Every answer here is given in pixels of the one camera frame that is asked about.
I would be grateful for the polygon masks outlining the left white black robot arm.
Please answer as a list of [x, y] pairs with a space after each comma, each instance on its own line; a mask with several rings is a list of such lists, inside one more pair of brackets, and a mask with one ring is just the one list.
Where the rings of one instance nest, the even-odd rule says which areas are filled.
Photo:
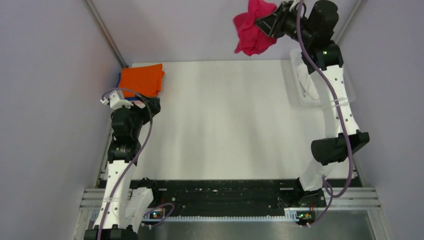
[[112, 109], [110, 115], [112, 140], [107, 150], [107, 180], [99, 214], [91, 229], [84, 232], [85, 240], [136, 240], [148, 207], [160, 202], [160, 193], [151, 187], [131, 190], [132, 176], [147, 140], [140, 142], [144, 125], [150, 138], [153, 117], [161, 111], [159, 97], [136, 97], [144, 106], [112, 92], [102, 103]]

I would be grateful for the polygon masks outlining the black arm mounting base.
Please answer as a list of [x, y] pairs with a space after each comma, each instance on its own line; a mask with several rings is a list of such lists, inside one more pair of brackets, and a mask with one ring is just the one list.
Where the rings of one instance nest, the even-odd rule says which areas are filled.
[[163, 203], [171, 217], [282, 217], [285, 208], [324, 208], [324, 190], [302, 193], [294, 179], [131, 180], [129, 188], [152, 189], [151, 207]]

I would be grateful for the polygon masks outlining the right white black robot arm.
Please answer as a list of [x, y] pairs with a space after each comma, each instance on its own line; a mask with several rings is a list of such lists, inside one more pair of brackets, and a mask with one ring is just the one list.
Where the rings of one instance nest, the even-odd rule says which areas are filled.
[[332, 39], [339, 21], [338, 7], [332, 1], [319, 0], [309, 16], [304, 16], [303, 6], [301, 0], [284, 1], [274, 12], [254, 22], [269, 37], [288, 36], [299, 43], [302, 61], [322, 105], [325, 136], [311, 142], [312, 160], [296, 179], [290, 198], [299, 206], [314, 202], [322, 191], [329, 192], [327, 177], [343, 162], [348, 162], [348, 188], [354, 173], [353, 155], [370, 140], [354, 119], [345, 87], [342, 52]]

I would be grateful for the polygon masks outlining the crimson red t-shirt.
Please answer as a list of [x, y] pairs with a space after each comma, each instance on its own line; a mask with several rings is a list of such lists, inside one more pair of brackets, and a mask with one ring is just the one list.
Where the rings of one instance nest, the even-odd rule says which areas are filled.
[[232, 20], [238, 37], [235, 54], [260, 55], [277, 43], [275, 38], [267, 36], [255, 25], [256, 20], [272, 14], [276, 9], [275, 3], [265, 0], [247, 1], [247, 11], [236, 15]]

